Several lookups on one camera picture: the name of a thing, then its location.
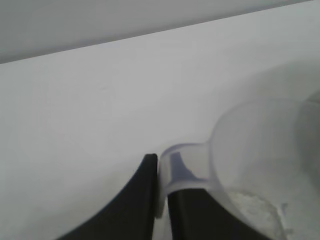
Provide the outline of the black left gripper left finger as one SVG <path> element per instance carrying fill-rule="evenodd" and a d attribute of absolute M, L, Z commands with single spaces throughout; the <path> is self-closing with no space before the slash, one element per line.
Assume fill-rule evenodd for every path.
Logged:
<path fill-rule="evenodd" d="M 151 240 L 158 190 L 158 156 L 146 154 L 124 188 L 61 240 Z"/>

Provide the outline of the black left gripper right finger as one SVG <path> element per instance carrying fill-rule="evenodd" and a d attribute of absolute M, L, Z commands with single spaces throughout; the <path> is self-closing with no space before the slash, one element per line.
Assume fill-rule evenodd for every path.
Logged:
<path fill-rule="evenodd" d="M 250 228 L 225 210 L 203 188 L 204 178 L 189 170 L 179 152 L 170 155 L 174 183 L 200 183 L 194 188 L 176 190 L 167 196 L 174 240 L 249 240 Z"/>

